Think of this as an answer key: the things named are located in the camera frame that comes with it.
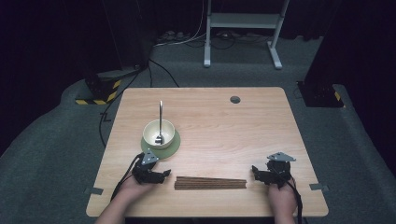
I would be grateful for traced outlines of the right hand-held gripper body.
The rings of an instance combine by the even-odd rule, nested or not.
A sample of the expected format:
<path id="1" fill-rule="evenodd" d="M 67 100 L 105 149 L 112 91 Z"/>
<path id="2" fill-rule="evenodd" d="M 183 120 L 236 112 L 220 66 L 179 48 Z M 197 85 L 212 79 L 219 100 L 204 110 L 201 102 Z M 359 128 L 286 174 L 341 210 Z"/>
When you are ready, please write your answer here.
<path id="1" fill-rule="evenodd" d="M 282 188 L 291 179 L 290 163 L 295 159 L 284 152 L 269 155 L 267 159 L 267 170 L 259 171 L 259 180 L 265 185 L 276 184 Z"/>

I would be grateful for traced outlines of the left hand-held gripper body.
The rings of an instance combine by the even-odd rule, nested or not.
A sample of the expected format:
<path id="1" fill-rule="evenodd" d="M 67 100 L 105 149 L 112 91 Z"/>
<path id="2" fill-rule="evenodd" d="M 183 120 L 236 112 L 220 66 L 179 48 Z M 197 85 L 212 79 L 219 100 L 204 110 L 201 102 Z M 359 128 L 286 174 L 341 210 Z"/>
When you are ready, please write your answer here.
<path id="1" fill-rule="evenodd" d="M 153 171 L 153 167 L 159 159 L 151 152 L 142 152 L 138 154 L 133 162 L 132 175 L 139 183 L 155 184 L 154 180 L 158 172 Z"/>

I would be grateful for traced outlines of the cream ceramic bowl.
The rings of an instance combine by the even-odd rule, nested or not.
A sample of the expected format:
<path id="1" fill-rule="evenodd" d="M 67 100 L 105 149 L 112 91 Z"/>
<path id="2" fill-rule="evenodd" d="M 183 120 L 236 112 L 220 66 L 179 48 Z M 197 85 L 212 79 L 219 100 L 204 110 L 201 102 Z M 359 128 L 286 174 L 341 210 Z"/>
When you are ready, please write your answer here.
<path id="1" fill-rule="evenodd" d="M 143 131 L 144 141 L 154 149 L 164 149 L 169 147 L 175 138 L 176 129 L 172 122 L 163 119 L 155 119 L 149 122 Z"/>

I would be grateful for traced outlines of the row of wooden chopsticks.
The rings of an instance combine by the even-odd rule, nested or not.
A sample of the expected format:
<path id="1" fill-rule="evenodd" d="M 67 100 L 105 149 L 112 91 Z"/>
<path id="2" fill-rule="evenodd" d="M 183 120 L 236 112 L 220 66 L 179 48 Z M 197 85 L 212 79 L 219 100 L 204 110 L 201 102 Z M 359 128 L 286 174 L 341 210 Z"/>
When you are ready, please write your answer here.
<path id="1" fill-rule="evenodd" d="M 209 178 L 178 176 L 175 182 L 176 190 L 187 189 L 245 189 L 245 179 Z"/>

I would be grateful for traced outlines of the person's left hand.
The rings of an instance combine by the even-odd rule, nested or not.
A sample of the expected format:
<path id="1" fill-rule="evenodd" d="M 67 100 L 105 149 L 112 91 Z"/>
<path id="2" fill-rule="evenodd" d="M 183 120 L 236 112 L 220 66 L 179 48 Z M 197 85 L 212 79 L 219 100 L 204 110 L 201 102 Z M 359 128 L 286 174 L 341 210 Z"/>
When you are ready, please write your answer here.
<path id="1" fill-rule="evenodd" d="M 132 203 L 155 187 L 155 184 L 139 184 L 132 175 L 129 175 L 121 181 L 118 196 L 126 202 Z"/>

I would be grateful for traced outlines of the person's right hand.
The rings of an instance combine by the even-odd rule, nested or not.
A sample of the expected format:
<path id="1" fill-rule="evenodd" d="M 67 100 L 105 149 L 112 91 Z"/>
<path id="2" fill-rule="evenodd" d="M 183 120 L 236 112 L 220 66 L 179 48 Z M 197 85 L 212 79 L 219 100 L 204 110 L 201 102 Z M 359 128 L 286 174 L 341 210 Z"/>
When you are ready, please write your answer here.
<path id="1" fill-rule="evenodd" d="M 281 188 L 277 184 L 268 187 L 268 199 L 275 217 L 293 216 L 297 208 L 293 187 L 292 180 Z"/>

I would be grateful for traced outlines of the green round plate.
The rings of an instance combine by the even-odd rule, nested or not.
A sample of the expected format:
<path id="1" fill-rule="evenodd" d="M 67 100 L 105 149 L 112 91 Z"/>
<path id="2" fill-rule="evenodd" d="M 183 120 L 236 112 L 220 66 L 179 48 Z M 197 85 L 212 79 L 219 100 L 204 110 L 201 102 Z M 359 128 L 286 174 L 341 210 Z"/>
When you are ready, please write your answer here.
<path id="1" fill-rule="evenodd" d="M 173 142 L 167 148 L 155 149 L 155 148 L 151 147 L 144 140 L 144 138 L 141 138 L 141 149 L 143 152 L 151 151 L 159 160 L 163 160 L 163 159 L 169 158 L 172 155 L 174 155 L 178 151 L 178 149 L 180 147 L 180 143 L 181 143 L 180 135 L 178 132 L 176 132 Z"/>

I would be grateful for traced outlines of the metal spoon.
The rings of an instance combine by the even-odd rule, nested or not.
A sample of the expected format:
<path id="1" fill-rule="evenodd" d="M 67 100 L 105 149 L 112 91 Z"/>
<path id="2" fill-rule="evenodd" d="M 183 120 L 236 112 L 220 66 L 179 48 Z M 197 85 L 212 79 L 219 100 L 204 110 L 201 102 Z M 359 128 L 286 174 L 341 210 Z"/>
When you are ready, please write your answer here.
<path id="1" fill-rule="evenodd" d="M 156 137 L 155 143 L 162 145 L 164 142 L 163 138 L 163 101 L 159 102 L 159 133 Z"/>

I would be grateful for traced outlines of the black stand with striped base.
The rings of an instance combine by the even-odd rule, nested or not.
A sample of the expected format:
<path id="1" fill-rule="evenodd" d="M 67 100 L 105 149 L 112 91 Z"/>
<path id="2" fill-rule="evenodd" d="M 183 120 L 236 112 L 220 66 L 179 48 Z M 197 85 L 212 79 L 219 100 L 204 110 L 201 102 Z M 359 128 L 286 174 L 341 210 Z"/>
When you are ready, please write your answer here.
<path id="1" fill-rule="evenodd" d="M 101 73 L 136 74 L 149 63 L 157 37 L 154 0 L 63 0 L 74 37 L 75 55 L 92 95 L 86 101 L 105 104 L 120 82 Z"/>

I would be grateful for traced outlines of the large black stand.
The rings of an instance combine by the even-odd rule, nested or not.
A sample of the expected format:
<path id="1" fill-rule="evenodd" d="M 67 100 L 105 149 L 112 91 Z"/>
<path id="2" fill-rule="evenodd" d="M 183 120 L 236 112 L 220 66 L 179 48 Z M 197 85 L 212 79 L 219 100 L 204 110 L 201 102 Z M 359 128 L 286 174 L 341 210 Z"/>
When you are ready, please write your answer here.
<path id="1" fill-rule="evenodd" d="M 360 104 L 396 100 L 396 0 L 341 0 L 298 87 L 309 107 L 342 107 L 335 84 Z"/>

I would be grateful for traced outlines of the power strip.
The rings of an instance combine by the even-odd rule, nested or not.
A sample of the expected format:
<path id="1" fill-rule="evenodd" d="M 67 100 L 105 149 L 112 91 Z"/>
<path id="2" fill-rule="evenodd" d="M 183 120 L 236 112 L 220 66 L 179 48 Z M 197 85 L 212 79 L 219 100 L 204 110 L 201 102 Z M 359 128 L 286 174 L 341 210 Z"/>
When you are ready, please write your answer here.
<path id="1" fill-rule="evenodd" d="M 173 43 L 180 43 L 188 40 L 191 37 L 190 33 L 166 31 L 157 38 L 158 45 L 166 45 Z"/>

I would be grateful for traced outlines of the white metal stand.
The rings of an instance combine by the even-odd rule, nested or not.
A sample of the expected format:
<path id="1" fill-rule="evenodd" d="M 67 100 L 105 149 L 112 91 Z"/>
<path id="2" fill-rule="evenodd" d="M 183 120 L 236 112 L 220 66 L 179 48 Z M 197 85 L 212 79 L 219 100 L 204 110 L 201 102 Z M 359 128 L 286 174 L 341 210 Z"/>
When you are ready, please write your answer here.
<path id="1" fill-rule="evenodd" d="M 289 3 L 290 0 L 283 0 L 282 8 L 278 14 L 247 14 L 213 12 L 211 9 L 212 0 L 207 0 L 204 67 L 209 67 L 211 65 L 212 28 L 248 28 L 270 29 L 274 31 L 272 40 L 267 42 L 267 47 L 275 69 L 282 69 L 283 65 L 276 51 L 276 44 L 286 17 Z"/>

